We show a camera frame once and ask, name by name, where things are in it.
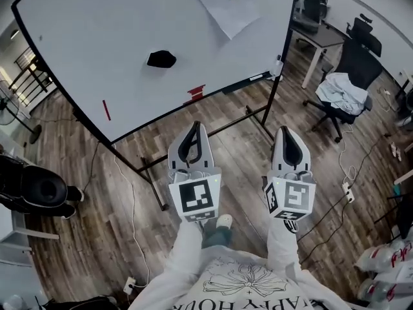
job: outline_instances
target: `whiteboard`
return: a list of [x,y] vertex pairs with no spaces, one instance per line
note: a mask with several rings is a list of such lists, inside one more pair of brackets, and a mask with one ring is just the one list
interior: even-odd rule
[[[253,0],[261,18],[232,40],[200,0],[17,0],[13,9],[63,93],[114,142],[182,107],[193,88],[205,96],[269,71],[292,1]],[[176,64],[146,65],[158,50]]]

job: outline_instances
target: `power strip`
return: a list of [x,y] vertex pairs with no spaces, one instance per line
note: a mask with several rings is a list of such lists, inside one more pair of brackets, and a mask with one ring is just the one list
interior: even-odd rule
[[342,184],[341,187],[343,188],[344,194],[347,194],[346,198],[347,198],[348,202],[350,202],[350,203],[353,202],[355,200],[355,198],[354,198],[352,190],[350,189],[350,185],[348,183],[344,183],[344,184]]
[[131,295],[132,291],[134,290],[134,286],[136,284],[136,279],[133,279],[131,277],[128,277],[128,280],[126,281],[126,285],[125,288],[123,288],[123,291],[127,294],[127,295]]

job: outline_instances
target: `sneaker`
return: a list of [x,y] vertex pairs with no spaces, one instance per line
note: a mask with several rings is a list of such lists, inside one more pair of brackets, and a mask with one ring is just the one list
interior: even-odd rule
[[85,200],[85,193],[79,187],[76,187],[76,188],[79,191],[79,193],[81,194],[79,202],[83,202]]
[[397,147],[396,147],[396,145],[394,144],[394,142],[392,142],[391,144],[390,144],[390,149],[391,149],[391,151],[392,151],[392,155],[393,155],[393,157],[395,158],[396,157],[396,151],[397,151]]
[[63,219],[63,220],[68,220],[68,219],[72,218],[74,215],[76,215],[76,209],[75,209],[75,208],[74,208],[74,210],[73,210],[73,213],[72,213],[70,216],[68,216],[68,217],[62,216],[62,219]]
[[230,229],[231,225],[232,225],[232,216],[230,214],[223,214],[222,216],[218,218],[216,227],[218,228],[220,226],[225,226],[225,227],[228,227],[228,229]]
[[397,148],[397,150],[396,150],[396,155],[397,155],[397,157],[398,157],[399,162],[401,162],[400,148]]

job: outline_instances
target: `paper sheet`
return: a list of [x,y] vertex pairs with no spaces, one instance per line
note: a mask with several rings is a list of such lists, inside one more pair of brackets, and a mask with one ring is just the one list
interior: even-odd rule
[[397,282],[413,282],[413,260],[401,265],[398,273]]
[[232,39],[260,18],[252,0],[201,0],[224,33]]

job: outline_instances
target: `white cloth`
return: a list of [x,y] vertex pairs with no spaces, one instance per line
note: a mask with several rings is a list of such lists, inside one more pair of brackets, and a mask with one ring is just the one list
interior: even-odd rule
[[318,86],[316,94],[321,101],[330,102],[350,115],[360,115],[367,99],[367,91],[354,86],[348,74],[333,72]]
[[302,271],[296,235],[273,219],[268,260],[223,246],[201,249],[195,223],[183,222],[164,272],[154,278],[130,310],[312,309],[319,300],[330,310],[350,310],[308,271]]

